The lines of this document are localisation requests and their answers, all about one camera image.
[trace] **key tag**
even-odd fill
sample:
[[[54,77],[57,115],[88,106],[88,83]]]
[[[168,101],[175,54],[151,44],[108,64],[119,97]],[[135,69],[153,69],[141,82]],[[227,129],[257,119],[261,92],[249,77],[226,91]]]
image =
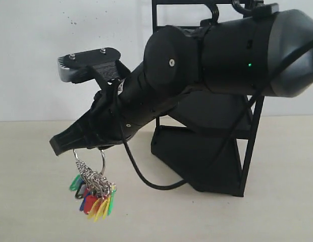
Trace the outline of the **key tag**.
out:
[[[74,150],[76,165],[79,170],[79,177],[76,177],[72,183],[74,186],[78,186],[75,197],[77,199],[83,197],[80,211],[83,211],[88,219],[94,218],[94,221],[97,221],[99,218],[105,219],[111,214],[116,191],[116,185],[110,183],[103,175],[106,167],[106,158],[103,150],[100,153],[102,170],[98,173],[81,161],[76,150]]]

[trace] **black bracket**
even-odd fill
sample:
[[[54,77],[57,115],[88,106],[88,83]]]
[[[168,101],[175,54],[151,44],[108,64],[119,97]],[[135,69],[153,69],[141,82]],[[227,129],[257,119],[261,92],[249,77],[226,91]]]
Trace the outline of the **black bracket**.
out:
[[[158,26],[158,5],[207,4],[198,0],[152,0],[153,32]],[[213,0],[216,4],[231,4],[231,0]],[[245,8],[253,9],[261,1],[242,0]],[[199,26],[180,26],[195,29]],[[264,97],[260,97],[252,112],[249,109],[237,127],[233,138],[218,162],[208,172],[210,159],[227,134],[227,130],[245,107],[247,96],[219,95],[205,91],[189,94],[168,115],[186,127],[163,126],[156,118],[151,152],[200,192],[244,196]],[[243,165],[237,140],[248,140]]]

